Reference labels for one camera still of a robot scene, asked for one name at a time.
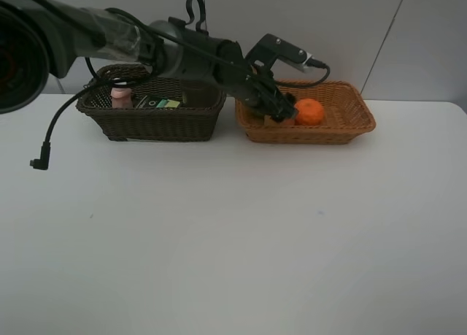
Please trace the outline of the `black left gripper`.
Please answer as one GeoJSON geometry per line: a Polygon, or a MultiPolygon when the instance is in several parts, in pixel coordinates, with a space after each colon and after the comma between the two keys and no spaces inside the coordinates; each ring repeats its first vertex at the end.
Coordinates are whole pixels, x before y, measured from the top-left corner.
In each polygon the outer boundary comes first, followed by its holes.
{"type": "Polygon", "coordinates": [[[258,112],[272,112],[269,117],[276,123],[294,120],[298,114],[296,97],[283,95],[271,78],[264,79],[251,66],[227,66],[225,92],[258,112]]]}

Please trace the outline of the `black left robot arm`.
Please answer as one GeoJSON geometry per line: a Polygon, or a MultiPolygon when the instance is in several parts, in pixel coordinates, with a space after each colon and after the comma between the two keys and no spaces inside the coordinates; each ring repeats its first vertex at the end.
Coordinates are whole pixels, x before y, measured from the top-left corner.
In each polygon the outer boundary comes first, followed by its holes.
{"type": "Polygon", "coordinates": [[[147,77],[205,82],[277,120],[296,116],[292,98],[236,42],[172,20],[146,25],[115,8],[1,0],[2,113],[30,104],[49,76],[65,77],[78,58],[139,63],[147,77]]]}

